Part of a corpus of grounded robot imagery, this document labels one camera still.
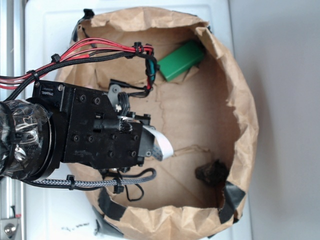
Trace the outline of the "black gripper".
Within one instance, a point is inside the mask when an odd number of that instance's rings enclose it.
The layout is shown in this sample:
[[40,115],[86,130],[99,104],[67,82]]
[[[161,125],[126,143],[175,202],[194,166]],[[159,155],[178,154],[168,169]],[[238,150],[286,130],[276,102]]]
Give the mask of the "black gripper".
[[42,151],[53,169],[60,163],[97,170],[130,168],[143,165],[153,153],[149,115],[120,115],[103,91],[39,80],[32,102],[51,114],[42,129]]

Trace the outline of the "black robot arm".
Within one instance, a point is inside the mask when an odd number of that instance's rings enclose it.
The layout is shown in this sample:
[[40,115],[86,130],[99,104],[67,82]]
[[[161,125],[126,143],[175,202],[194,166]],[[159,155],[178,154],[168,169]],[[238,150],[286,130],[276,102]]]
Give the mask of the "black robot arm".
[[129,112],[115,96],[40,80],[32,97],[0,104],[0,174],[17,180],[48,177],[61,163],[96,170],[140,166],[153,152],[148,115]]

